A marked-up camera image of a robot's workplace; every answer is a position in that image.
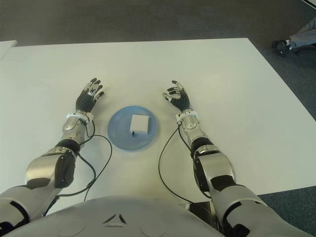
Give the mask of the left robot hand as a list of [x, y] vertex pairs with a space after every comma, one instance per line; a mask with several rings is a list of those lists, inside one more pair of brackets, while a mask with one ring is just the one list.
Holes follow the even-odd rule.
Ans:
[[90, 113], [96, 101], [104, 95], [102, 88], [103, 86], [99, 79], [93, 78], [89, 81], [76, 100], [75, 111]]

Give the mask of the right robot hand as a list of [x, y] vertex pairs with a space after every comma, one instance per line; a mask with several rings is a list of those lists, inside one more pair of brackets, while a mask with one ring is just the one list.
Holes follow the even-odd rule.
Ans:
[[176, 107], [180, 112], [191, 110], [190, 99], [185, 88], [176, 80], [171, 81], [174, 87], [167, 89], [167, 93], [163, 93], [163, 98], [171, 105]]

